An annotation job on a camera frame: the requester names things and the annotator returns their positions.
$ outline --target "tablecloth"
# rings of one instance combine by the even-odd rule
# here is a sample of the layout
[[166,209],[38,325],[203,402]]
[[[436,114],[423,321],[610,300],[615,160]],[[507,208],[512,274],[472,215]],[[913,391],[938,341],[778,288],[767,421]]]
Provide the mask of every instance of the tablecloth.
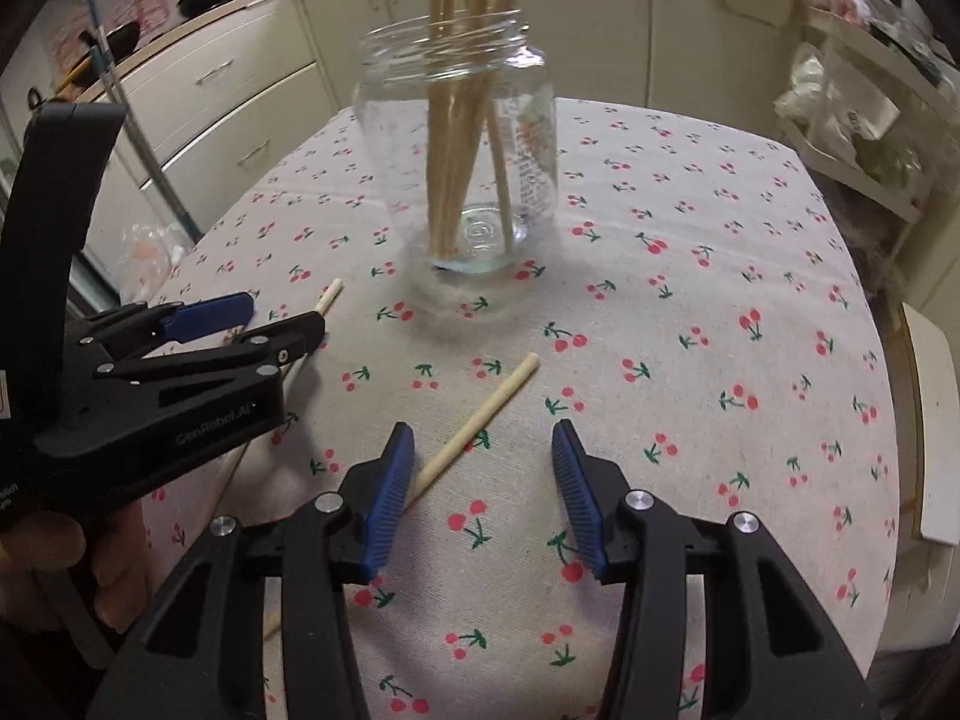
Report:
[[[555,233],[510,271],[454,278],[408,261],[347,109],[174,273],[158,301],[248,290],[253,325],[346,281],[285,423],[251,447],[224,510],[248,524],[293,512],[377,457],[395,420],[422,461],[536,351],[541,370],[403,517],[390,565],[347,591],[371,717],[597,712],[621,590],[584,571],[565,520],[549,456],[559,418],[682,514],[756,512],[865,672],[893,573],[896,442],[877,330],[822,196],[764,138],[557,105]],[[155,579],[197,536],[215,471],[146,501]],[[699,581],[688,605],[679,709],[695,717]],[[264,685],[283,716],[277,640]]]

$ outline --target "shelf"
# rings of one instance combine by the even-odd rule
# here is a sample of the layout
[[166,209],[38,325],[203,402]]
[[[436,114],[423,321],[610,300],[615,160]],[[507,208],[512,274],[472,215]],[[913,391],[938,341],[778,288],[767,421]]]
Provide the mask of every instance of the shelf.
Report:
[[863,196],[879,203],[906,223],[912,224],[920,219],[920,211],[911,205],[908,199],[881,186],[859,167],[851,167],[846,162],[841,162],[839,159],[820,151],[819,148],[815,148],[805,138],[803,132],[800,132],[800,127],[797,127],[795,122],[791,122],[790,119],[780,119],[779,124],[789,138],[790,145],[795,148],[800,156],[800,160],[810,170],[822,173],[834,181],[839,181],[841,184],[859,191]]
[[806,23],[832,36],[841,45],[854,50],[858,55],[886,71],[929,105],[948,124],[956,124],[960,121],[960,112],[937,91],[933,84],[920,75],[920,71],[909,59],[893,49],[888,49],[859,26],[845,22],[832,13],[814,8],[808,9]]

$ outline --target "jar bottom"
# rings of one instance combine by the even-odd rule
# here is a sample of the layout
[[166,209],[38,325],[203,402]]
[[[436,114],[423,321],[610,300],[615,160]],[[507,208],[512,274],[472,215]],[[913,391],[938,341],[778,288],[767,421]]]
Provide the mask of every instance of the jar bottom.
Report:
[[504,245],[500,210],[496,206],[473,206],[464,209],[460,215],[455,240],[458,256],[448,259],[431,257],[430,262],[437,268],[457,271],[459,274],[489,274],[499,271],[517,259],[520,246],[530,234],[525,218],[512,215],[512,225],[514,244],[507,248]]

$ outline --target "wooden stick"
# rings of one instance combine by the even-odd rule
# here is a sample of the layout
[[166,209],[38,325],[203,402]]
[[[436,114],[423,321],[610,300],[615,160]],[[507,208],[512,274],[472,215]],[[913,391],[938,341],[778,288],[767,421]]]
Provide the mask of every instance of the wooden stick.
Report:
[[407,508],[430,487],[454,460],[464,451],[467,442],[493,419],[498,410],[526,383],[539,367],[539,357],[530,352],[510,377],[494,392],[486,402],[467,420],[457,434],[434,455],[416,476],[410,493],[407,495]]
[[514,247],[514,217],[510,209],[510,184],[507,179],[507,160],[503,155],[503,141],[496,122],[496,110],[493,100],[487,100],[487,137],[490,139],[490,154],[493,157],[493,177],[496,180],[496,203],[500,208],[500,231],[503,233],[503,247],[510,251]]
[[[314,311],[324,316],[326,312],[328,312],[330,304],[333,303],[334,298],[339,295],[342,288],[344,288],[343,279],[335,278],[333,283],[323,292],[323,295],[320,297],[320,302],[314,307]],[[305,359],[306,357],[302,357],[291,365],[287,365],[283,370],[284,400],[286,399],[288,389],[290,389],[290,386],[296,379],[296,375],[299,374],[301,368],[304,366]],[[203,529],[210,524],[210,520],[213,519],[213,515],[216,514],[220,501],[226,494],[230,482],[233,481],[233,476],[237,473],[237,469],[240,467],[240,463],[243,461],[252,443],[253,442],[247,442],[243,446],[234,449],[220,465],[217,476],[213,480],[213,486],[210,488],[203,507],[200,509],[200,515],[197,517],[196,525],[193,529],[195,535],[203,533]]]

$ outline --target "human hand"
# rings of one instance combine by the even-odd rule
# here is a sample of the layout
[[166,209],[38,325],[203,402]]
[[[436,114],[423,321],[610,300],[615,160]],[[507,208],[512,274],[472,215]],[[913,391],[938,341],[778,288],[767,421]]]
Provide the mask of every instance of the human hand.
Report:
[[[126,631],[149,602],[140,503],[107,518],[94,542],[90,567],[99,589],[94,610],[104,624]],[[32,576],[32,570],[61,571],[85,552],[83,529],[54,512],[35,512],[0,533],[0,616],[28,631],[59,627]]]

